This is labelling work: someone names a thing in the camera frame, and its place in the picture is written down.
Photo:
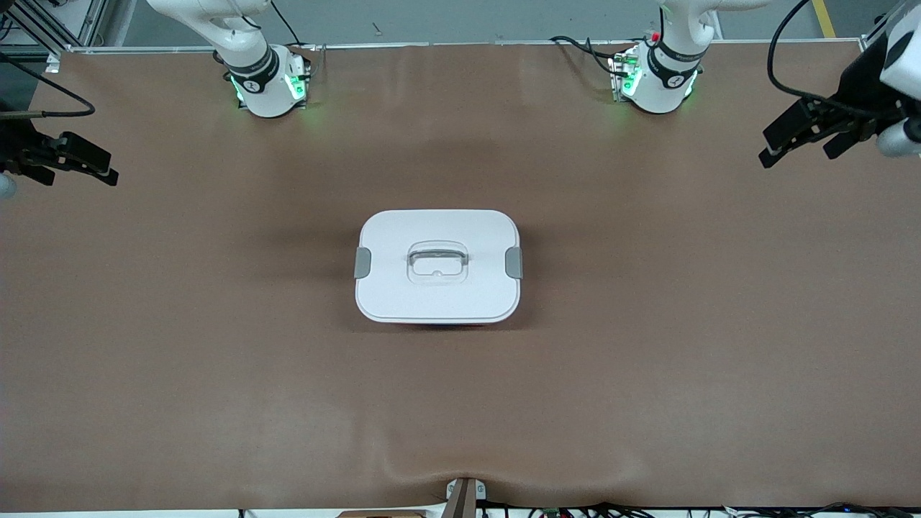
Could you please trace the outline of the brown table mat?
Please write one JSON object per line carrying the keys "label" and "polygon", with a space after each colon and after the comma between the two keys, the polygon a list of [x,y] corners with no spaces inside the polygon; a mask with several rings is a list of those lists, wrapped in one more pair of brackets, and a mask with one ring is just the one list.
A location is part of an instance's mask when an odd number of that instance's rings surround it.
{"label": "brown table mat", "polygon": [[[762,44],[650,116],[553,45],[329,50],[306,109],[237,108],[207,53],[67,55],[37,122],[119,184],[0,203],[0,512],[494,501],[921,506],[921,158],[803,147]],[[494,209],[516,312],[355,304],[364,222]]]}

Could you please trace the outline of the metal table clamp bracket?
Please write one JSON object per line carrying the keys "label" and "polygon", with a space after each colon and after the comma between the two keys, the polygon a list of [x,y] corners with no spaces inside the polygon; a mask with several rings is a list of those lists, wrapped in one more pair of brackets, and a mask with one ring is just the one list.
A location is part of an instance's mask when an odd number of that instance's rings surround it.
{"label": "metal table clamp bracket", "polygon": [[440,518],[481,518],[478,502],[486,499],[486,483],[475,478],[455,478],[446,488],[447,502]]}

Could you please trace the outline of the aluminium frame profile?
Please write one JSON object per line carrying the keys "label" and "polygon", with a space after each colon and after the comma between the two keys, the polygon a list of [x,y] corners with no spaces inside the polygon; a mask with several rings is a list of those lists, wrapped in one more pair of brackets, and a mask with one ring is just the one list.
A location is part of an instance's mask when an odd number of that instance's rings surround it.
{"label": "aluminium frame profile", "polygon": [[19,61],[45,63],[56,73],[63,53],[101,44],[111,0],[0,0],[0,51]]}
{"label": "aluminium frame profile", "polygon": [[884,73],[891,78],[921,80],[921,0],[898,0],[879,17],[863,42],[866,49],[881,44]]}

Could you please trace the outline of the white box lid grey latches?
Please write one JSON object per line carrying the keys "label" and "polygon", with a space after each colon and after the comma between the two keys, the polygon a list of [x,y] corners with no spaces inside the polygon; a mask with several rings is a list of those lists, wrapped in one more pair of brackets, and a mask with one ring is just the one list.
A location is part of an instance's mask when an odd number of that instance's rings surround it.
{"label": "white box lid grey latches", "polygon": [[354,279],[356,306],[375,322],[502,322],[520,304],[520,233],[492,209],[382,211],[360,230]]}

